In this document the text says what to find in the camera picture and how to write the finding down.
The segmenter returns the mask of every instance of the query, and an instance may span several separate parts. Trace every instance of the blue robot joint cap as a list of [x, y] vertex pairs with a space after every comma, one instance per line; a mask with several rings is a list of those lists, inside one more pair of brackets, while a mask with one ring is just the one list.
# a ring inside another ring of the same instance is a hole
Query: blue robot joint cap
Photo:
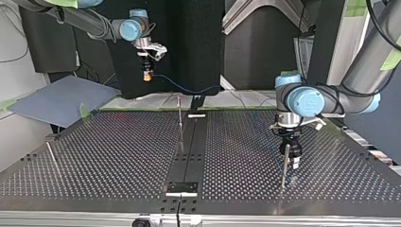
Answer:
[[288, 108], [302, 117], [313, 117], [324, 108], [324, 97], [321, 92], [311, 87], [299, 87], [289, 93]]

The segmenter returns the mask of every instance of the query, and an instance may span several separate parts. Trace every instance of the green tape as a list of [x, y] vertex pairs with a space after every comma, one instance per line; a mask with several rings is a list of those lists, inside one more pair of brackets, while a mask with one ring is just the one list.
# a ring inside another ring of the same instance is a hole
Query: green tape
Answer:
[[85, 118], [87, 118], [88, 116], [91, 115], [90, 113], [88, 113], [86, 111], [85, 104], [83, 104], [83, 103], [80, 103], [79, 111], [80, 111], [80, 117], [82, 119], [85, 119]]
[[56, 6], [78, 8], [78, 0], [45, 0]]
[[366, 14], [365, 0], [349, 0], [345, 17], [360, 17]]
[[[398, 44], [401, 44], [401, 37], [398, 39]], [[387, 71], [394, 69], [397, 64], [401, 61], [401, 51], [397, 49], [393, 49], [390, 53], [389, 57], [387, 57], [386, 61], [384, 61], [383, 65], [381, 66], [381, 71]]]
[[4, 102], [0, 102], [0, 114], [3, 113], [3, 112], [7, 112], [9, 106], [14, 104], [15, 102], [17, 102], [17, 99], [11, 99], [11, 100], [7, 100], [7, 101], [4, 101]]
[[299, 72], [297, 70], [281, 71], [280, 76], [293, 76], [293, 75], [297, 75], [297, 74], [299, 74]]

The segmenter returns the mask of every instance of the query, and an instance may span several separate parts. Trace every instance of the black cable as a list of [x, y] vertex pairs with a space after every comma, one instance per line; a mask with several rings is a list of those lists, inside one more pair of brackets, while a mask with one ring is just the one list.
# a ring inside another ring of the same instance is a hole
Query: black cable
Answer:
[[383, 86], [377, 90], [376, 92], [370, 93], [370, 94], [362, 94], [362, 93], [358, 93], [358, 92], [354, 92], [351, 89], [347, 88], [344, 84], [342, 84], [342, 87], [344, 88], [344, 90], [346, 92], [340, 91], [341, 93], [348, 95], [348, 96], [358, 96], [358, 97], [371, 97], [371, 96], [375, 96], [381, 92], [383, 92], [390, 84], [390, 82], [392, 82], [392, 79], [395, 75], [395, 71], [398, 68], [400, 63], [398, 63], [395, 68], [393, 68], [392, 73], [389, 75], [389, 77], [387, 78], [386, 82], [383, 84]]
[[[100, 75], [98, 74], [98, 72], [91, 67], [91, 65], [89, 65], [88, 63], [86, 63], [85, 61], [81, 60], [81, 65], [85, 68], [87, 76], [89, 74], [89, 76], [95, 80], [96, 82], [100, 83]], [[88, 68], [96, 75], [96, 78], [93, 77], [93, 75], [89, 72]]]
[[303, 66], [303, 61], [301, 58], [301, 46], [300, 46], [300, 37], [301, 37], [301, 25], [302, 25], [302, 20], [304, 19], [304, 13], [305, 13], [305, 5], [302, 8], [301, 12], [301, 17], [300, 17], [300, 23], [298, 25], [298, 38], [297, 38], [297, 43], [298, 43], [298, 58], [300, 61], [300, 66], [301, 66], [301, 79], [303, 80], [304, 84], [307, 84], [307, 80], [304, 74], [304, 66]]
[[178, 207], [177, 207], [177, 214], [176, 214], [176, 218], [177, 218], [177, 227], [181, 227], [181, 221], [180, 221], [180, 209], [181, 209], [181, 200], [182, 200], [183, 196], [180, 196], [180, 201], [178, 202]]
[[336, 96], [334, 96], [329, 91], [326, 91], [323, 88], [320, 88], [319, 86], [312, 86], [313, 88], [328, 94], [331, 98], [333, 98], [333, 100], [336, 101], [336, 106], [334, 107], [334, 109], [333, 109], [333, 111], [331, 113], [332, 114], [335, 113], [337, 111], [337, 109], [340, 107], [341, 113], [339, 113], [339, 114], [341, 114], [341, 115], [345, 114], [344, 106], [340, 102], [340, 91], [337, 89], [337, 87], [336, 86], [330, 86], [330, 85], [327, 85], [327, 84], [319, 84], [319, 85], [322, 86], [322, 87], [326, 87], [326, 88], [332, 89], [332, 90], [334, 90], [336, 92]]
[[20, 56], [20, 57], [18, 57], [18, 58], [15, 58], [15, 59], [11, 59], [11, 60], [0, 61], [0, 63], [8, 63], [8, 62], [13, 62], [13, 61], [21, 60], [21, 59], [23, 59], [23, 58], [27, 55], [28, 52], [29, 52], [29, 47], [26, 46], [26, 52], [25, 52], [22, 56]]
[[191, 94], [191, 95], [203, 95], [205, 92], [207, 92], [207, 91], [209, 91], [209, 90], [211, 90], [211, 89], [214, 89], [214, 88], [218, 88], [218, 90], [220, 89], [220, 86], [219, 86], [219, 85], [216, 85], [216, 86], [208, 87], [208, 88], [203, 89], [203, 90], [201, 90], [201, 91], [191, 91], [191, 90], [188, 90], [188, 89], [182, 87], [180, 84], [174, 82], [172, 79], [170, 79], [169, 77], [166, 77], [165, 75], [154, 75], [153, 77], [154, 77], [154, 78], [164, 78], [164, 79], [167, 79], [170, 83], [172, 83], [172, 84], [175, 85], [176, 87], [180, 88], [181, 90], [183, 90], [183, 91], [185, 91], [185, 92], [187, 92], [187, 93], [189, 93], [189, 94]]
[[392, 45], [392, 47], [394, 47], [395, 49], [401, 51], [401, 45], [397, 44], [397, 42], [395, 42], [392, 39], [390, 39], [389, 36], [383, 31], [382, 27], [380, 26], [380, 24], [379, 24], [379, 22], [377, 20], [377, 17], [375, 16], [375, 12], [374, 12], [374, 8], [373, 8], [373, 5], [372, 5], [372, 1], [371, 0], [366, 0], [366, 6], [368, 7], [369, 14], [371, 14], [372, 22], [373, 22], [376, 30], [378, 31], [378, 33], [380, 33], [381, 37], [383, 37], [383, 39], [386, 40], [387, 43]]

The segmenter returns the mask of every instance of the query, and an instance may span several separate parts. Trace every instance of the black panel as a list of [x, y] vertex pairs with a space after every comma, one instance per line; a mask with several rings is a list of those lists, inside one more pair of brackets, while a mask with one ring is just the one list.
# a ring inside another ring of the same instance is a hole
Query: black panel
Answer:
[[35, 71], [56, 73], [77, 69], [77, 49], [73, 28], [56, 19], [20, 8], [24, 32]]
[[326, 83], [340, 30], [345, 0], [322, 1], [307, 81]]
[[297, 26], [279, 9], [257, 9], [226, 37], [224, 77], [236, 89], [273, 89], [282, 71], [297, 69], [297, 36]]
[[[136, 8], [148, 10], [150, 21], [157, 24], [152, 40], [168, 49], [166, 56], [156, 63], [156, 74], [166, 75], [194, 91], [218, 85], [223, 0], [113, 0], [97, 10], [109, 18], [121, 19]], [[124, 98], [179, 91], [163, 79], [143, 82], [136, 50], [130, 43], [119, 41], [108, 45]]]

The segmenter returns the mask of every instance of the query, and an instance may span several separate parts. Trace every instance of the metal bracket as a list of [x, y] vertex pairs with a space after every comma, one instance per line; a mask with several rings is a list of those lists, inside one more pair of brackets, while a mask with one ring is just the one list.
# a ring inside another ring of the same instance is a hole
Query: metal bracket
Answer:
[[[304, 5], [301, 0], [237, 0], [223, 18], [224, 34], [230, 34], [251, 13], [261, 7], [279, 9], [294, 25], [298, 26]], [[305, 11], [301, 22], [301, 31], [306, 32], [309, 27], [309, 17]]]
[[167, 187], [167, 197], [197, 197], [198, 183], [170, 183]]

